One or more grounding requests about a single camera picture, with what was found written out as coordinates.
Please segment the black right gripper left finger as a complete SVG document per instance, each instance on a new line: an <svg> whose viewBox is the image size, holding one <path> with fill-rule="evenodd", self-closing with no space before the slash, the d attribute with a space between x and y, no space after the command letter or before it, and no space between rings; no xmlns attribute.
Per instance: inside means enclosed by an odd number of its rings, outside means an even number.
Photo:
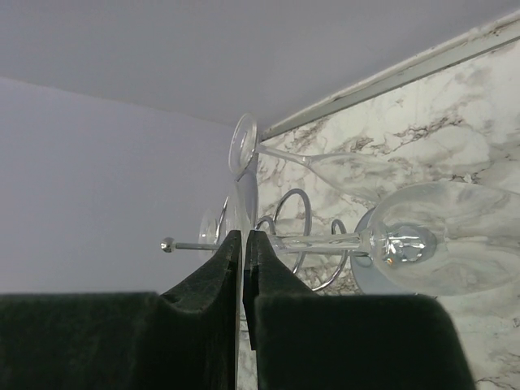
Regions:
<svg viewBox="0 0 520 390"><path fill-rule="evenodd" d="M241 234L165 293L4 294L4 389L233 389Z"/></svg>

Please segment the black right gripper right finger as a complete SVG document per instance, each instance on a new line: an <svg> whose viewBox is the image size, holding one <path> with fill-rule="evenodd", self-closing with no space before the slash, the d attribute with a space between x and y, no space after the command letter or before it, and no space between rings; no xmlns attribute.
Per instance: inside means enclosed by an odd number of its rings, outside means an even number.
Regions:
<svg viewBox="0 0 520 390"><path fill-rule="evenodd" d="M448 313L416 295L320 296L251 231L244 306L261 389L472 389Z"/></svg>

